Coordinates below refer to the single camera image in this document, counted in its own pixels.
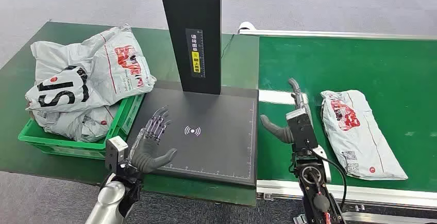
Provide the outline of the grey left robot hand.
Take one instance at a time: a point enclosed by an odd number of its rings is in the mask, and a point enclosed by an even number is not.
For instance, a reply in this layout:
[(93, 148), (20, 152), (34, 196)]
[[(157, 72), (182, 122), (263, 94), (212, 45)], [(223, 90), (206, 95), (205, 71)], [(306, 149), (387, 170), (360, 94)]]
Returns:
[(171, 148), (165, 154), (157, 155), (161, 137), (171, 123), (168, 115), (168, 106), (156, 110), (145, 126), (140, 129), (129, 152), (129, 164), (144, 174), (150, 174), (169, 164), (177, 154), (177, 149)]

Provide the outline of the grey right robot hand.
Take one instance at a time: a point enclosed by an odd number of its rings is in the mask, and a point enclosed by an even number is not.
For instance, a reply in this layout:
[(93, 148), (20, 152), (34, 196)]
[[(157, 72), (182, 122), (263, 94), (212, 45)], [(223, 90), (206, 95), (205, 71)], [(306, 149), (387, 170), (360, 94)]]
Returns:
[[(301, 92), (299, 84), (297, 83), (297, 81), (294, 78), (289, 78), (288, 83), (293, 89), (293, 93), (291, 93), (291, 96), (294, 98), (294, 101), (296, 104), (296, 109), (297, 110), (298, 109), (305, 109), (305, 112), (309, 116), (311, 126), (313, 126), (313, 121), (312, 121), (312, 117), (311, 117), (311, 110), (310, 110), (308, 103), (305, 102), (304, 95)], [(277, 139), (279, 139), (283, 143), (291, 144), (294, 141), (290, 128), (279, 127), (278, 125), (272, 123), (269, 120), (269, 118), (264, 114), (260, 115), (260, 119), (261, 119), (261, 123), (264, 126), (264, 128), (267, 129), (272, 135), (274, 135)]]

